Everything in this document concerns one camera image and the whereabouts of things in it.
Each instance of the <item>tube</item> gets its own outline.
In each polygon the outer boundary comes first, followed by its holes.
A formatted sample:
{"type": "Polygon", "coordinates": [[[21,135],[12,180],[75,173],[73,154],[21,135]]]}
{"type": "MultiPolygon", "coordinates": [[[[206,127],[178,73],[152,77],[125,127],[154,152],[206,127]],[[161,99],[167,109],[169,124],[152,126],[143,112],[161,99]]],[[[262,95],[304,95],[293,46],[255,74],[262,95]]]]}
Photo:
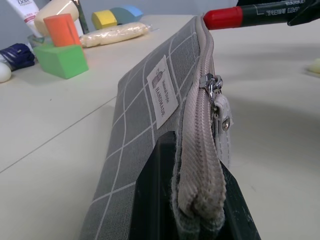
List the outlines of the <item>tube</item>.
{"type": "Polygon", "coordinates": [[[59,14],[71,14],[73,21],[79,18],[78,9],[72,0],[52,0],[39,11],[34,19],[38,31],[44,36],[50,36],[44,19],[59,14]]]}
{"type": "Polygon", "coordinates": [[[37,37],[43,37],[35,26],[35,18],[39,12],[38,6],[34,0],[6,0],[17,14],[24,20],[32,33],[37,37]]]}

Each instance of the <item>grid pattern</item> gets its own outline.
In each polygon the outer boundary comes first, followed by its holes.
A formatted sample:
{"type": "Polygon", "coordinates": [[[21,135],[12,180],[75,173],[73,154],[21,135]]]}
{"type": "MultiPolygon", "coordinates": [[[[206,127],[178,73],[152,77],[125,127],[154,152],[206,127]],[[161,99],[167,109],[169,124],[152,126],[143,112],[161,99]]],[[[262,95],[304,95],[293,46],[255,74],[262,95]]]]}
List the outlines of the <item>grid pattern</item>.
{"type": "Polygon", "coordinates": [[[158,137],[177,127],[178,109],[156,128],[147,87],[147,76],[164,55],[180,105],[188,94],[200,56],[195,18],[119,81],[108,153],[80,240],[128,238],[136,180],[158,137]]]}

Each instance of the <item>yellow block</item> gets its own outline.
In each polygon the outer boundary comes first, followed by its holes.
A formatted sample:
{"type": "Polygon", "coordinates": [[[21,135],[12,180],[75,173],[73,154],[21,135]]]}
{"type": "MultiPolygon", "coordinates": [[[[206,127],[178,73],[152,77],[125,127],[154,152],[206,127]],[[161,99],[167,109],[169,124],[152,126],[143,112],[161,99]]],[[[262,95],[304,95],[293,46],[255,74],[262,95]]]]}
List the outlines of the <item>yellow block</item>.
{"type": "Polygon", "coordinates": [[[315,74],[320,74],[320,58],[314,60],[314,62],[308,67],[308,70],[315,74]]]}
{"type": "Polygon", "coordinates": [[[96,11],[92,13],[91,19],[97,30],[117,26],[117,19],[110,10],[96,11]]]}

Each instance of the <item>white grid line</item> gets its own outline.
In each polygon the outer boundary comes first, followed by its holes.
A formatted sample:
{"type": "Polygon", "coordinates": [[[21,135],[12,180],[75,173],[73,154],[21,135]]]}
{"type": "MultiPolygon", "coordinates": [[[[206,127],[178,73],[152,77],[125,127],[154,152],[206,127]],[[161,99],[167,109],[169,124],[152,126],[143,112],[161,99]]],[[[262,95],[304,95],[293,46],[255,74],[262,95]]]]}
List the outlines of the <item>white grid line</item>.
{"type": "MultiPolygon", "coordinates": [[[[128,83],[129,83],[129,81],[126,82],[125,87],[124,87],[124,92],[123,92],[123,111],[125,111],[125,96],[126,96],[126,89],[127,89],[128,83]]],[[[113,192],[114,189],[115,189],[116,181],[117,181],[118,174],[119,174],[119,170],[120,170],[121,158],[122,158],[122,154],[123,154],[123,151],[124,151],[124,145],[125,145],[126,134],[127,134],[126,114],[124,114],[123,117],[124,117],[124,133],[123,133],[123,141],[122,141],[122,148],[121,148],[120,157],[119,157],[118,168],[117,168],[117,170],[116,170],[116,174],[115,174],[115,177],[114,177],[113,185],[112,185],[112,188],[111,188],[111,193],[110,193],[108,202],[107,202],[107,204],[106,204],[106,206],[105,206],[105,209],[104,209],[102,218],[101,218],[101,220],[100,220],[99,227],[98,227],[98,229],[97,229],[97,231],[96,231],[96,235],[95,235],[94,240],[97,240],[97,239],[98,239],[98,236],[99,236],[99,233],[100,233],[102,224],[103,224],[103,222],[104,222],[104,220],[105,220],[105,216],[106,216],[106,213],[107,213],[109,204],[110,204],[110,200],[111,200],[111,198],[112,198],[112,194],[113,194],[112,192],[113,192]]]]}
{"type": "MultiPolygon", "coordinates": [[[[192,69],[196,66],[196,64],[198,63],[197,62],[197,60],[199,59],[199,56],[195,59],[195,61],[194,61],[194,64],[190,67],[190,70],[189,70],[189,72],[187,73],[187,75],[185,76],[185,78],[184,78],[184,80],[183,80],[183,82],[182,82],[182,84],[181,84],[181,86],[180,86],[180,88],[179,88],[179,91],[182,89],[182,87],[184,86],[184,84],[186,83],[186,80],[188,79],[188,77],[189,77],[189,75],[190,75],[190,73],[191,73],[191,71],[192,71],[192,69]]],[[[130,143],[132,143],[134,140],[136,140],[138,137],[140,137],[142,134],[144,134],[146,131],[148,131],[149,129],[151,128],[151,126],[149,126],[149,127],[147,127],[145,130],[143,130],[139,135],[137,135],[135,138],[133,138],[131,141],[129,141],[128,143],[126,143],[123,147],[126,147],[126,146],[128,146],[130,143]]],[[[117,149],[116,151],[114,151],[113,153],[111,153],[107,158],[106,158],[106,160],[108,159],[108,158],[110,158],[112,155],[114,155],[114,154],[116,154],[117,152],[119,152],[120,150],[122,149],[122,147],[121,148],[119,148],[119,149],[117,149]]]]}
{"type": "Polygon", "coordinates": [[[180,90],[182,89],[182,87],[184,86],[184,84],[185,84],[185,82],[186,82],[187,78],[189,77],[189,75],[190,75],[190,73],[191,73],[192,69],[194,69],[195,65],[198,63],[198,62],[197,62],[197,60],[198,60],[198,59],[199,59],[199,56],[197,56],[197,57],[196,57],[196,59],[195,59],[195,61],[194,61],[194,64],[190,67],[190,69],[189,69],[189,71],[188,71],[187,75],[185,76],[185,78],[184,78],[184,80],[183,80],[183,82],[182,82],[181,86],[179,87],[179,92],[180,92],[180,90]]]}
{"type": "MultiPolygon", "coordinates": [[[[188,36],[185,40],[183,40],[181,43],[179,43],[179,45],[176,46],[176,47],[173,49],[172,52],[169,52],[169,55],[166,57],[166,59],[168,60],[168,58],[171,58],[171,55],[172,55],[185,41],[187,41],[189,38],[191,38],[191,37],[192,37],[193,35],[195,35],[195,34],[196,34],[196,33],[193,32],[193,33],[192,33],[190,36],[188,36]]],[[[136,73],[128,80],[128,83],[137,75],[137,73],[138,73],[142,68],[145,68],[145,64],[144,64],[144,66],[142,66],[141,68],[139,68],[138,71],[136,71],[136,73]]],[[[129,103],[128,107],[125,109],[124,112],[126,112],[126,111],[128,110],[128,108],[134,103],[134,101],[137,99],[137,97],[139,96],[139,94],[140,94],[142,91],[144,91],[144,89],[145,89],[145,87],[146,87],[147,85],[148,85],[148,82],[143,85],[142,89],[137,93],[137,95],[134,97],[134,99],[129,103]]],[[[180,94],[180,90],[181,90],[181,88],[182,88],[182,85],[180,86],[180,88],[178,88],[178,86],[176,85],[176,89],[177,89],[177,92],[179,92],[179,94],[180,94]]],[[[113,123],[112,127],[115,126],[115,124],[119,121],[119,119],[120,119],[123,115],[124,115],[124,113],[122,113],[122,114],[118,117],[118,119],[113,123]]]]}
{"type": "MultiPolygon", "coordinates": [[[[172,35],[170,38],[175,38],[179,33],[180,33],[180,31],[178,31],[177,33],[175,33],[174,35],[172,35]]],[[[186,39],[184,39],[181,43],[179,43],[179,45],[174,48],[174,50],[172,51],[172,53],[173,53],[175,50],[177,50],[185,41],[187,41],[189,38],[191,38],[194,34],[197,34],[197,33],[196,33],[195,31],[192,32],[191,36],[188,36],[188,37],[187,37],[186,39]]],[[[150,55],[151,57],[153,57],[153,56],[156,55],[158,52],[160,52],[160,50],[162,50],[164,47],[166,47],[166,46],[168,45],[168,43],[166,43],[166,44],[164,44],[164,45],[162,45],[162,46],[161,46],[161,45],[159,46],[159,47],[160,47],[159,49],[158,49],[158,48],[154,49],[149,55],[150,55]]]]}
{"type": "Polygon", "coordinates": [[[99,201],[99,200],[101,200],[101,199],[104,199],[105,197],[108,197],[108,196],[111,195],[111,194],[115,194],[115,193],[120,192],[120,191],[122,191],[122,190],[124,190],[124,189],[127,189],[127,188],[129,188],[129,187],[131,187],[131,186],[133,186],[133,185],[135,185],[135,184],[136,184],[136,181],[131,182],[131,183],[129,183],[128,185],[125,185],[125,186],[123,186],[123,187],[120,187],[120,188],[118,188],[118,189],[116,189],[116,190],[114,190],[114,191],[108,192],[107,194],[102,195],[102,196],[96,198],[95,200],[93,200],[90,205],[94,204],[95,202],[97,202],[97,201],[99,201]]]}
{"type": "Polygon", "coordinates": [[[143,66],[143,71],[142,71],[142,85],[143,85],[143,90],[144,90],[144,96],[145,96],[145,100],[146,100],[146,105],[148,107],[148,112],[149,112],[149,118],[150,118],[150,125],[151,125],[151,134],[152,134],[152,147],[154,147],[156,145],[155,142],[155,133],[154,133],[154,125],[152,122],[152,115],[151,115],[151,109],[150,109],[150,104],[149,104],[149,100],[148,100],[148,95],[147,95],[147,90],[144,87],[144,83],[145,83],[145,69],[146,69],[146,65],[147,62],[149,60],[149,57],[147,57],[147,59],[145,60],[144,66],[143,66]]]}
{"type": "Polygon", "coordinates": [[[180,89],[179,89],[179,86],[178,86],[178,82],[177,82],[177,78],[176,78],[176,74],[175,74],[175,70],[174,70],[174,65],[172,63],[172,58],[171,58],[171,54],[173,52],[171,52],[171,47],[172,47],[172,43],[174,41],[175,37],[172,38],[171,42],[170,42],[170,46],[169,46],[169,64],[170,64],[170,68],[171,68],[171,72],[172,72],[172,76],[173,76],[173,81],[174,81],[174,84],[175,84],[175,88],[176,88],[176,91],[177,91],[177,94],[179,96],[179,100],[180,100],[180,104],[182,103],[182,97],[181,97],[181,93],[180,93],[180,89]]]}
{"type": "MultiPolygon", "coordinates": [[[[128,146],[129,144],[131,144],[134,140],[136,140],[137,138],[139,138],[141,135],[143,135],[146,131],[148,131],[151,128],[151,125],[148,126],[145,130],[143,130],[142,132],[140,132],[137,136],[135,136],[132,140],[130,140],[129,142],[127,142],[123,147],[125,148],[126,146],[128,146]]],[[[108,160],[112,155],[116,154],[117,152],[119,152],[122,149],[122,147],[120,147],[119,149],[115,150],[113,153],[111,153],[105,160],[108,160]]]]}
{"type": "MultiPolygon", "coordinates": [[[[190,32],[192,33],[191,34],[191,36],[195,33],[195,31],[196,31],[196,29],[194,29],[193,27],[195,27],[195,25],[191,25],[191,27],[190,27],[190,32]]],[[[196,54],[195,54],[195,48],[194,48],[194,46],[195,46],[195,41],[194,41],[194,39],[192,38],[191,39],[191,49],[192,49],[192,56],[193,56],[193,58],[195,58],[196,57],[196,54]]]]}

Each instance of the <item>green block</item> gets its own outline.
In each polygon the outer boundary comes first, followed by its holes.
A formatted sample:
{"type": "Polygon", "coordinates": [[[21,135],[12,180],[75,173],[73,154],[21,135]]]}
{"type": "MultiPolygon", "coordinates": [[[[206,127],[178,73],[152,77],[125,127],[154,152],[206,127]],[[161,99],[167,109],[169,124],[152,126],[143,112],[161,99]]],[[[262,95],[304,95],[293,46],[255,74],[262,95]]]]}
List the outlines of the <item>green block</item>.
{"type": "Polygon", "coordinates": [[[60,78],[70,79],[89,70],[80,45],[55,47],[48,44],[33,50],[43,71],[60,78]]]}

